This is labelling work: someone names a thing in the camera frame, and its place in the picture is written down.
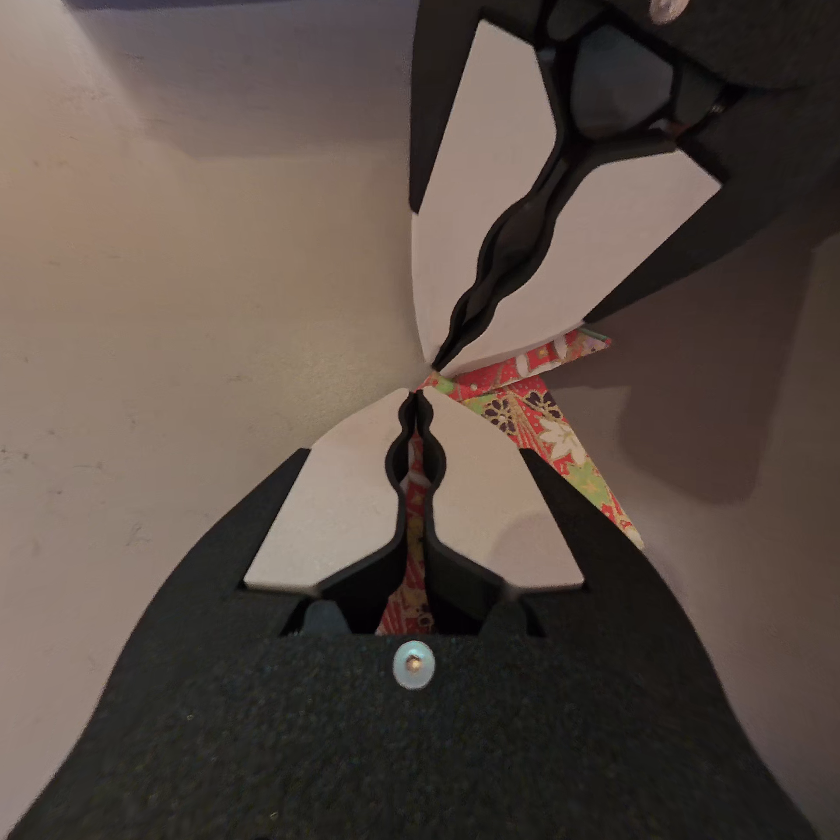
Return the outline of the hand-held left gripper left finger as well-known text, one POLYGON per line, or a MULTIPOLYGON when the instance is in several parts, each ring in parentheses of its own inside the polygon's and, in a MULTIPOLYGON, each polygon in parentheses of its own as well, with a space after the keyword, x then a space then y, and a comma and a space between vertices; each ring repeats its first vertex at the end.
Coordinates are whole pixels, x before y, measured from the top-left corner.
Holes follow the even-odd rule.
POLYGON ((402 481, 416 394, 398 389, 310 447, 243 579, 257 592, 335 602, 356 634, 374 634, 407 562, 402 481))

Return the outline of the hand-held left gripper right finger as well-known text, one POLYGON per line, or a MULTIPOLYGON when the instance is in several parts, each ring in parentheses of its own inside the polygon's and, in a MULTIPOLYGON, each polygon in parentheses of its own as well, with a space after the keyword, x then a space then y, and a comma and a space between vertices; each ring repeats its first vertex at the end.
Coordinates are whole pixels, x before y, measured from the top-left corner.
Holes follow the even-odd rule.
POLYGON ((424 583, 436 629, 477 634, 524 596, 574 592, 585 576, 529 462, 509 436, 422 389, 424 583))

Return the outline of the red floral green-backed origami paper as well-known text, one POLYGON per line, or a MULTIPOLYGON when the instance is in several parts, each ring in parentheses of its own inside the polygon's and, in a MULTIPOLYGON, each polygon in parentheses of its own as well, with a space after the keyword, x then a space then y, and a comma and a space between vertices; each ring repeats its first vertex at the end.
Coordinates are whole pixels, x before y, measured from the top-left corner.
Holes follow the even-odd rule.
MULTIPOLYGON (((535 349, 472 371, 432 373, 423 383, 481 416, 519 448, 530 449, 568 481, 639 549, 644 542, 630 517, 587 454, 552 397, 543 375, 606 350, 611 341, 585 328, 574 329, 535 349)), ((423 444, 408 445, 406 493, 407 559, 403 582, 390 596, 375 634, 430 634, 435 630, 424 582, 424 501, 429 486, 423 444)))

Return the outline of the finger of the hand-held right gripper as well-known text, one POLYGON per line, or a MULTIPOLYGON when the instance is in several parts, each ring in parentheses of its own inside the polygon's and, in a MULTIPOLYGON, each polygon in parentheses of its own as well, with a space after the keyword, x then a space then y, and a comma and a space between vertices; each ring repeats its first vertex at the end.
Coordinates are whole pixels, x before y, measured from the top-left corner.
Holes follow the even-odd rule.
POLYGON ((561 209, 534 275, 439 370, 472 371, 576 329, 720 189, 679 149, 597 166, 561 209))
POLYGON ((480 21, 421 206, 412 219, 417 330, 437 360, 476 281, 491 226, 537 180, 557 138, 534 48, 480 21))

